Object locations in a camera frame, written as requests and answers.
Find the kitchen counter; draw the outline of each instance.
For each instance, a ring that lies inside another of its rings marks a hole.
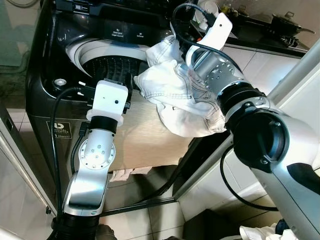
[[[198,27],[198,23],[193,21],[192,25],[200,35],[205,34],[205,31]],[[285,46],[282,42],[265,36],[258,25],[233,24],[231,32],[225,43],[226,47],[296,58],[302,58],[309,50],[303,44],[296,47]]]

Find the pot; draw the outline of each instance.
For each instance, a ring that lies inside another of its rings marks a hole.
[[[288,11],[284,16],[272,14],[273,19],[271,22],[271,28],[276,34],[287,37],[293,37],[300,32],[309,32],[315,34],[314,31],[302,28],[302,26],[292,21],[292,17],[294,15],[295,14],[291,11]]]

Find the washing machine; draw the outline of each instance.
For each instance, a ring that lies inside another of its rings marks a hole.
[[[55,98],[79,82],[95,87],[101,79],[125,82],[147,67],[146,50],[172,34],[168,15],[182,1],[44,0],[26,75],[26,112],[44,161],[33,169],[55,202],[49,122]],[[78,94],[61,100],[56,113],[56,144],[62,192],[67,189],[70,154],[80,125],[91,109]],[[43,177],[43,169],[50,175]]]

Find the washing machine drum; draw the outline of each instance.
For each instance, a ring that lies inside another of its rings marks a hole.
[[[125,82],[127,74],[139,74],[141,62],[146,62],[148,46],[119,43],[110,40],[85,39],[66,48],[70,60],[94,80],[104,78]]]

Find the white cloth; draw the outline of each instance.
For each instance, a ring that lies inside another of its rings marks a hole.
[[[299,240],[291,229],[284,230],[282,235],[276,234],[276,226],[276,223],[261,228],[241,226],[239,230],[243,240]]]
[[[134,77],[141,95],[156,104],[163,124],[181,137],[204,137],[223,132],[225,121],[205,83],[188,69],[174,36],[146,51],[150,66]]]

